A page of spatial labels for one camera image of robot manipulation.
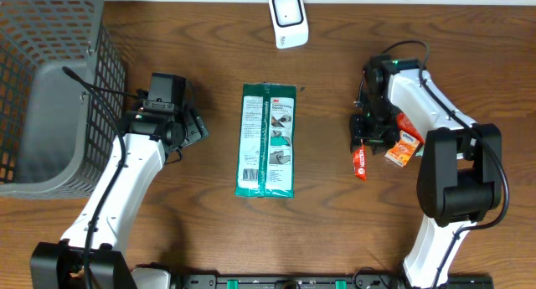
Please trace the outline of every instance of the orange box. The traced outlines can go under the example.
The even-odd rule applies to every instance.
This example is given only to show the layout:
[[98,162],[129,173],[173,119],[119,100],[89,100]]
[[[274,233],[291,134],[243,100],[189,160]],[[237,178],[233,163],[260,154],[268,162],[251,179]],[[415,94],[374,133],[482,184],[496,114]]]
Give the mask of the orange box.
[[417,138],[412,137],[404,131],[400,131],[400,140],[396,142],[392,149],[385,153],[385,156],[390,161],[403,168],[408,163],[419,144],[420,142]]

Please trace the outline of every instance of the red package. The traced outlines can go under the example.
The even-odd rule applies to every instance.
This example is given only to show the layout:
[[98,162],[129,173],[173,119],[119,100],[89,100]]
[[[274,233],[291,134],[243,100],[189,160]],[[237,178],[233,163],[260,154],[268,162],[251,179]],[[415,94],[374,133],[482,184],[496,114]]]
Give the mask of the red package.
[[353,152],[353,173],[357,178],[367,181],[367,159],[363,142],[361,147]]
[[410,134],[412,137],[419,139],[420,142],[425,143],[420,134],[417,132],[417,129],[415,129],[410,119],[404,113],[399,113],[396,116],[396,123],[400,130]]

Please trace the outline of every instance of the barcode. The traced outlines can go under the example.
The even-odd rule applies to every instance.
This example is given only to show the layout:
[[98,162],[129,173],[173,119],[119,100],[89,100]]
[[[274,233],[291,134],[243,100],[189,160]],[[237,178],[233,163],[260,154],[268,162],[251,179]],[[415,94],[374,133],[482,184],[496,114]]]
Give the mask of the barcode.
[[254,168],[245,168],[242,173],[242,180],[257,181],[259,179],[259,170]]

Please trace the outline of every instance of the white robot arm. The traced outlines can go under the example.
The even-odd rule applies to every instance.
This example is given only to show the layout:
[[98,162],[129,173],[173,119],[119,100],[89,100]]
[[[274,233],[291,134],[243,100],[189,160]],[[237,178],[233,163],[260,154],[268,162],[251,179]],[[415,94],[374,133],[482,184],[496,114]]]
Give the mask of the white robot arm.
[[[406,114],[423,139],[426,139],[426,135],[430,130],[439,128],[462,130],[463,127],[456,121],[453,121],[422,88],[418,73],[419,69],[401,70],[398,74],[390,77],[387,91],[390,103]],[[472,118],[456,109],[443,93],[437,89],[428,71],[423,72],[423,77],[427,80],[427,84],[434,94],[452,111],[456,111],[457,116],[467,125],[475,123]],[[457,153],[456,158],[462,159],[463,156],[461,153]],[[437,267],[439,267],[443,255],[451,243],[452,234],[461,227],[475,224],[476,222],[466,220],[449,223],[445,227],[440,227],[433,218],[424,215],[413,249],[404,259],[405,274],[411,286],[420,288],[432,287]],[[441,271],[438,285],[447,282],[449,266],[467,234],[468,232],[462,233],[461,238],[456,242]]]
[[[403,112],[425,140],[417,181],[417,195],[425,215],[403,267],[411,287],[430,288],[447,283],[449,266],[468,231],[462,232],[449,250],[453,234],[476,225],[501,200],[500,179],[489,157],[450,113],[455,112],[462,123],[493,145],[499,157],[501,141],[494,125],[478,125],[452,105],[434,85],[428,71],[422,70],[422,78],[419,73],[420,62],[416,59],[391,59],[388,54],[371,58],[363,74],[368,90],[360,89],[356,102],[363,114],[352,117],[351,132],[353,145],[364,141],[373,147],[380,144],[389,148],[399,135],[395,117]],[[456,160],[462,159],[473,160],[473,169],[458,171]],[[441,267],[447,251],[450,253]]]
[[[107,245],[107,248],[118,250],[126,257],[126,243],[132,223],[149,184],[163,167],[166,154],[162,142],[151,140],[148,135],[126,134],[124,140],[127,152],[125,166],[100,212],[91,249],[96,250]],[[84,248],[88,222],[120,159],[121,148],[116,137],[110,161],[100,176],[95,191],[80,216],[61,237],[69,246]]]

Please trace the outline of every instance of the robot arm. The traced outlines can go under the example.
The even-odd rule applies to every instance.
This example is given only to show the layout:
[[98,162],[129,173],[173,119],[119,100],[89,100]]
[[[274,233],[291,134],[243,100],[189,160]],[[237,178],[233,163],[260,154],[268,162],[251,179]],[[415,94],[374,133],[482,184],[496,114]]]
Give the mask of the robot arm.
[[185,90],[189,82],[176,75],[153,74],[142,111],[127,111],[119,132],[126,159],[100,212],[97,204],[111,183],[121,160],[119,137],[110,160],[80,216],[58,244],[39,243],[30,270],[34,288],[77,287],[71,273],[80,271],[88,222],[97,215],[90,244],[91,281],[98,288],[168,289],[171,274],[162,269],[137,268],[125,262],[126,244],[143,197],[170,152],[179,151],[209,135],[201,116],[188,108]]
[[[404,260],[405,278],[411,287],[434,286],[437,269],[461,227],[482,221],[501,200],[500,178],[482,146],[453,121],[421,86],[417,59],[391,59],[388,54],[371,58],[364,67],[367,90],[358,102],[363,114],[353,116],[353,145],[390,148],[399,138],[396,116],[403,112],[425,140],[425,152],[417,181],[420,207],[425,212],[415,245]],[[431,92],[464,123],[475,129],[500,157],[500,131],[494,125],[478,125],[462,114],[437,89],[428,71],[423,78]],[[473,168],[458,171],[457,160],[472,160]],[[467,235],[454,244],[441,270],[438,285],[447,282],[448,268]]]
[[[162,142],[151,140],[147,135],[126,134],[124,140],[127,151],[126,165],[100,212],[91,249],[106,247],[118,250],[126,257],[126,243],[132,223],[149,184],[163,167],[166,154]],[[73,225],[61,237],[61,240],[68,242],[69,246],[84,248],[88,222],[116,171],[120,158],[121,149],[119,140],[116,138],[110,161],[100,176],[89,202]]]

